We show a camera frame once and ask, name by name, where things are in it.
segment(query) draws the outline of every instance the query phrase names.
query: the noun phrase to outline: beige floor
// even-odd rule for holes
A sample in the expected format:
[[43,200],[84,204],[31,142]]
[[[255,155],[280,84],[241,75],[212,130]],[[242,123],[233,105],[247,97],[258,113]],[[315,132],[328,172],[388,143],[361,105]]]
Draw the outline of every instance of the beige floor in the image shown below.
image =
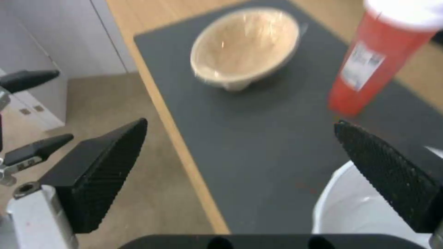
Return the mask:
[[[4,151],[48,136],[67,132],[75,136],[49,162],[18,174],[16,186],[37,180],[78,141],[147,118],[148,135],[137,163],[99,229],[78,236],[81,248],[117,248],[156,233],[212,232],[138,74],[70,81],[68,119],[63,128],[42,133],[10,109],[3,117]],[[13,189],[0,186],[3,214]]]

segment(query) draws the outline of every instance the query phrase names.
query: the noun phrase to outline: gray mat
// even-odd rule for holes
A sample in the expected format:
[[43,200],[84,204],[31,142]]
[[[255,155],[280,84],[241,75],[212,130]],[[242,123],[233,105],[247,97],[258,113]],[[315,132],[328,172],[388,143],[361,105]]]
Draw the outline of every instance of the gray mat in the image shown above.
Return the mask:
[[[241,93],[206,86],[189,55],[200,31],[236,9],[271,6],[309,24],[295,57]],[[347,45],[284,0],[256,0],[135,38],[233,233],[309,233],[312,208],[347,160],[327,94]],[[443,148],[443,119],[393,82],[356,120],[371,131]]]

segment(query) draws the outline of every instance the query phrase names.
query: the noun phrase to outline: bowl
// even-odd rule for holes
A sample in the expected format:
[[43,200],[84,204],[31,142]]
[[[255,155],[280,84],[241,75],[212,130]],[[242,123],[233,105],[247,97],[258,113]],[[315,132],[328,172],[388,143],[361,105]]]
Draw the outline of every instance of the bowl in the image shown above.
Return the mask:
[[283,66],[299,38],[299,25],[290,14],[275,8],[242,9],[200,33],[190,63],[206,84],[238,91]]

